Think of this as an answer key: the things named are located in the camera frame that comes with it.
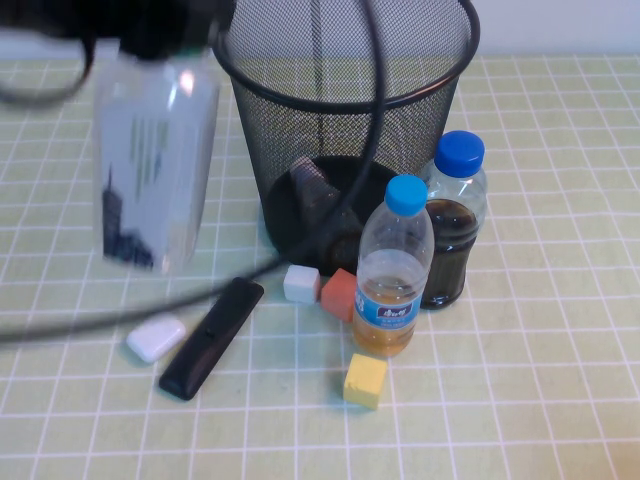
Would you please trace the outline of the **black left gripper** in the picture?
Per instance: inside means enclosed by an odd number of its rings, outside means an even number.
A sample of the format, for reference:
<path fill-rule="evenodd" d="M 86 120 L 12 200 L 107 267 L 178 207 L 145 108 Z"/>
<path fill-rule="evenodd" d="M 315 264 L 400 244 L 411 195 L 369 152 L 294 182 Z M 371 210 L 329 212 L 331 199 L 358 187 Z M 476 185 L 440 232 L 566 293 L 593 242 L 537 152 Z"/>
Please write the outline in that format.
<path fill-rule="evenodd" d="M 126 1 L 120 48 L 138 61 L 161 62 L 170 50 L 206 47 L 230 28 L 234 1 Z"/>

